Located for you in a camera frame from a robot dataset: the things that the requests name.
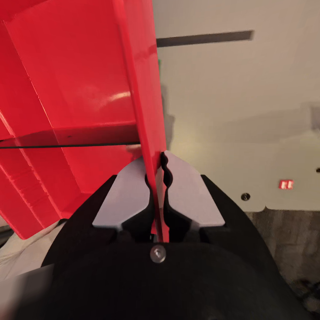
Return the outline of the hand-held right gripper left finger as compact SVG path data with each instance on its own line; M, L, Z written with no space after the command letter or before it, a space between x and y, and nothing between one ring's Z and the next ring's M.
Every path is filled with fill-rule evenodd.
M118 173L92 225L118 231L151 231L154 214L153 192L140 157Z

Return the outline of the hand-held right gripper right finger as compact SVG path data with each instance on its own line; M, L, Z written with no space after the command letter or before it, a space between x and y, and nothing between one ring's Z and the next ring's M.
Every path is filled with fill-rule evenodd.
M225 220L200 173L166 150L161 154L166 186L163 216L171 231L222 227Z

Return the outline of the red plastic bin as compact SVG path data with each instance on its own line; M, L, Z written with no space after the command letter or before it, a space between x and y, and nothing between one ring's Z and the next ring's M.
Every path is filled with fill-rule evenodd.
M166 150L152 1L1 1L1 217L67 219L140 144L155 203Z

